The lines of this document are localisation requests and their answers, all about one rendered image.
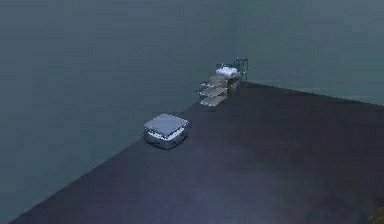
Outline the silver square bin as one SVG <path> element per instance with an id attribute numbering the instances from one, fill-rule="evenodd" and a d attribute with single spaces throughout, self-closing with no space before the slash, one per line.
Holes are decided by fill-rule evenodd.
<path id="1" fill-rule="evenodd" d="M 150 145 L 169 150 L 187 138 L 188 124 L 183 118 L 162 113 L 144 124 L 143 138 Z"/>

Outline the white sink basin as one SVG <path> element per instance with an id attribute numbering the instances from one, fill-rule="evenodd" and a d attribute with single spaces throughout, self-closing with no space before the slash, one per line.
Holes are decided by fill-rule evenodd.
<path id="1" fill-rule="evenodd" d="M 233 67 L 221 67 L 221 68 L 216 70 L 216 73 L 218 75 L 223 75 L 226 77 L 232 77 L 232 76 L 238 74 L 238 70 L 236 68 L 233 68 Z"/>

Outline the dark metal faucet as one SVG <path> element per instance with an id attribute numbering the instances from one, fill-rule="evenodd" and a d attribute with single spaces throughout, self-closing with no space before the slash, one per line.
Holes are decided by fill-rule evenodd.
<path id="1" fill-rule="evenodd" d="M 239 66 L 242 80 L 247 80 L 248 78 L 248 70 L 249 70 L 249 62 L 247 58 L 237 58 L 237 64 Z"/>

